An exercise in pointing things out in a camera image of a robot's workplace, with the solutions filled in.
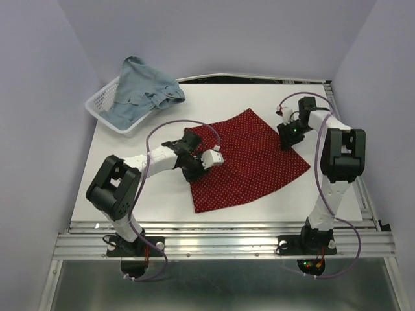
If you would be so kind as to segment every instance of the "white wall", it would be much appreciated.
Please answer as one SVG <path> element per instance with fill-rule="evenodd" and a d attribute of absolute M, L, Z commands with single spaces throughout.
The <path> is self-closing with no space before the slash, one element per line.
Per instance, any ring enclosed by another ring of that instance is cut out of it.
<path fill-rule="evenodd" d="M 99 80 L 55 0 L 0 9 L 0 303 L 37 310 L 91 139 Z"/>
<path fill-rule="evenodd" d="M 367 133 L 364 180 L 390 222 L 415 308 L 415 1 L 378 0 L 333 83 L 340 114 Z"/>
<path fill-rule="evenodd" d="M 132 54 L 180 78 L 332 79 L 375 0 L 58 0 L 101 80 Z"/>

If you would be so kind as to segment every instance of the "plastic laundry basket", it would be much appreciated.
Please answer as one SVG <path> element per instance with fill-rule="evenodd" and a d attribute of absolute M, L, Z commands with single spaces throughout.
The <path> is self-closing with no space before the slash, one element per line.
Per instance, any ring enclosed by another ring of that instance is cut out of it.
<path fill-rule="evenodd" d="M 100 89 L 95 95 L 93 95 L 90 99 L 88 99 L 85 103 L 85 108 L 95 117 L 97 120 L 111 130 L 116 131 L 122 135 L 127 137 L 132 137 L 135 132 L 137 131 L 138 124 L 145 119 L 148 115 L 150 115 L 153 111 L 149 111 L 140 119 L 135 121 L 133 125 L 131 125 L 126 130 L 120 130 L 119 128 L 115 127 L 111 123 L 109 123 L 106 119 L 101 117 L 99 113 L 102 110 L 108 111 L 114 103 L 115 91 L 117 91 L 119 76 Z"/>

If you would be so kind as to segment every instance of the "gray towel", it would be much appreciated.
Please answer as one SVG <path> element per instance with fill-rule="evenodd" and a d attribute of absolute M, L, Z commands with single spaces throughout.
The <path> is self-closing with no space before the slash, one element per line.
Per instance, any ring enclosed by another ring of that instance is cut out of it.
<path fill-rule="evenodd" d="M 145 65 L 141 58 L 130 56 L 123 62 L 112 107 L 100 115 L 126 130 L 150 110 L 166 109 L 184 100 L 175 79 Z"/>

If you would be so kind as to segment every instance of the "white tabletop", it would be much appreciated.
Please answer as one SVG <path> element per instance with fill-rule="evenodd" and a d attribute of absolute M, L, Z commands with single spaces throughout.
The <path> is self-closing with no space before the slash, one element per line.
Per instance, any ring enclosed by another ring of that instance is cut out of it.
<path fill-rule="evenodd" d="M 322 85 L 312 84 L 182 84 L 180 87 L 185 92 L 186 101 L 147 117 L 140 124 L 141 128 L 133 138 L 123 137 L 100 122 L 97 123 L 72 221 L 106 220 L 104 215 L 85 198 L 89 184 L 107 156 L 115 154 L 123 158 L 145 154 L 146 136 L 163 122 L 193 119 L 212 123 L 227 120 L 243 112 L 244 109 L 251 108 L 276 130 L 276 126 L 282 120 L 275 114 L 276 107 L 283 98 L 299 91 L 326 95 Z M 286 101 L 286 105 L 297 110 L 297 101 L 300 98 L 301 95 L 292 97 Z M 319 98 L 316 100 L 318 106 L 327 107 L 323 100 Z M 184 128 L 192 126 L 196 124 L 176 123 L 159 129 L 150 140 L 150 148 L 156 148 L 165 141 L 180 139 Z M 254 202 L 196 214 L 189 184 L 184 180 L 180 170 L 171 170 L 147 180 L 134 209 L 134 216 L 138 222 L 304 221 L 313 210 L 318 197 L 313 174 L 316 137 L 315 131 L 310 132 L 306 134 L 304 141 L 294 147 L 311 168 L 282 189 Z M 354 188 L 350 187 L 343 197 L 338 216 L 352 221 L 362 220 L 358 202 Z"/>

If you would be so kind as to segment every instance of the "polka dot fabric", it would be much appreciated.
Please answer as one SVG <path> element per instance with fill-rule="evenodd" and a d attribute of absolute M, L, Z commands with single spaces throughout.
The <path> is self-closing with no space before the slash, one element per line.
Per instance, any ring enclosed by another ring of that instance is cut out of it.
<path fill-rule="evenodd" d="M 293 149 L 281 151 L 278 133 L 251 109 L 211 125 L 220 135 L 224 164 L 191 183 L 196 213 L 252 202 L 284 187 L 310 168 Z M 207 126 L 185 131 L 202 137 L 198 151 L 217 144 Z"/>

